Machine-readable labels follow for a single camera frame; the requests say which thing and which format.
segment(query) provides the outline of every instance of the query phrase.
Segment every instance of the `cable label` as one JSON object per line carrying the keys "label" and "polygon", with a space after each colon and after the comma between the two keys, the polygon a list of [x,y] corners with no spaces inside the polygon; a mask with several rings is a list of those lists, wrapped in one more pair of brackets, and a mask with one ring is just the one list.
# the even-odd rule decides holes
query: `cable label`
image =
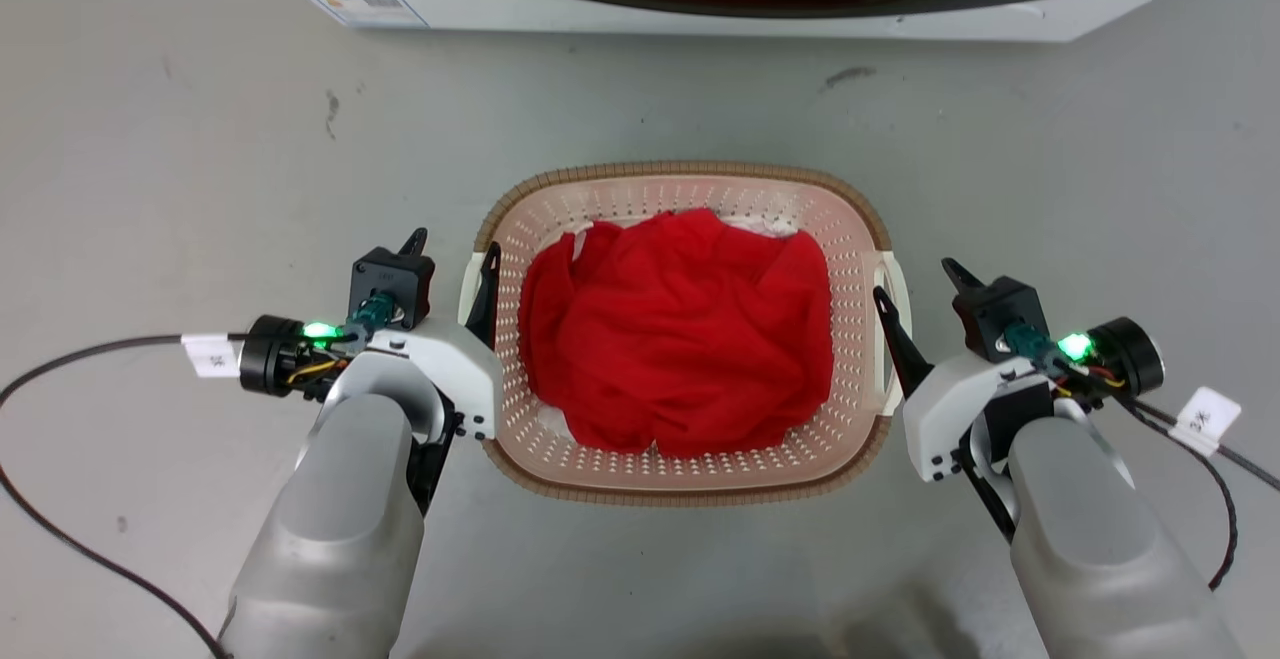
{"label": "cable label", "polygon": [[1169,436],[1197,450],[1204,457],[1212,457],[1222,435],[1240,416],[1240,406],[1210,389],[1199,386],[1192,401],[1178,412],[1178,426],[1169,430]]}
{"label": "cable label", "polygon": [[187,349],[191,366],[196,367],[196,376],[239,376],[239,352],[225,334],[184,334],[182,345]]}

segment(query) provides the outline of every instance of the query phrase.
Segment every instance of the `white appliance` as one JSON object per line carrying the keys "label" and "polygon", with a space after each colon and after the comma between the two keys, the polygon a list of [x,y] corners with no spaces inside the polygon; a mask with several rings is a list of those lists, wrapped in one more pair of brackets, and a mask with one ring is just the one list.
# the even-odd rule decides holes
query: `white appliance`
{"label": "white appliance", "polygon": [[599,35],[858,36],[1070,41],[1151,0],[1037,0],[964,12],[870,18],[695,17],[586,0],[312,0],[353,27]]}

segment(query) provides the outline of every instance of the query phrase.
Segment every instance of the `yellow wire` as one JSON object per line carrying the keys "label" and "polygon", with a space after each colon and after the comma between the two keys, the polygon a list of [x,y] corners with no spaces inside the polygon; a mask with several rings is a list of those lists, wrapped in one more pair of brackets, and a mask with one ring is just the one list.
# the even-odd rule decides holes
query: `yellow wire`
{"label": "yellow wire", "polygon": [[333,360],[332,362],[321,362],[321,363],[307,363],[306,367],[298,369],[298,371],[296,371],[292,375],[289,375],[289,377],[287,380],[284,380],[284,384],[293,384],[293,380],[296,380],[297,377],[300,377],[302,375],[314,375],[315,372],[323,372],[323,371],[325,371],[325,369],[333,369],[334,363],[338,363],[338,360]]}

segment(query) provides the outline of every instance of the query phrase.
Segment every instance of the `red garment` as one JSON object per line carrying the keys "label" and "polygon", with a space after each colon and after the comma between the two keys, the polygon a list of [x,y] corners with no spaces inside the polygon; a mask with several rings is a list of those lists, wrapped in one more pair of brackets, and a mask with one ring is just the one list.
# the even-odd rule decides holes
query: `red garment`
{"label": "red garment", "polygon": [[596,223],[534,258],[520,303],[529,385],[593,448],[694,457],[777,447],[831,393],[831,284],[809,234],[707,209]]}

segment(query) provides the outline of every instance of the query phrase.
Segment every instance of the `blue and white sticker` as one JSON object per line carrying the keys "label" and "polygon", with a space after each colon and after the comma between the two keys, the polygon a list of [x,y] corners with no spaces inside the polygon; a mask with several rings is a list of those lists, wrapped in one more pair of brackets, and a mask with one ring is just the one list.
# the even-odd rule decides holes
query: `blue and white sticker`
{"label": "blue and white sticker", "polygon": [[380,27],[429,26],[406,0],[316,0],[342,24]]}

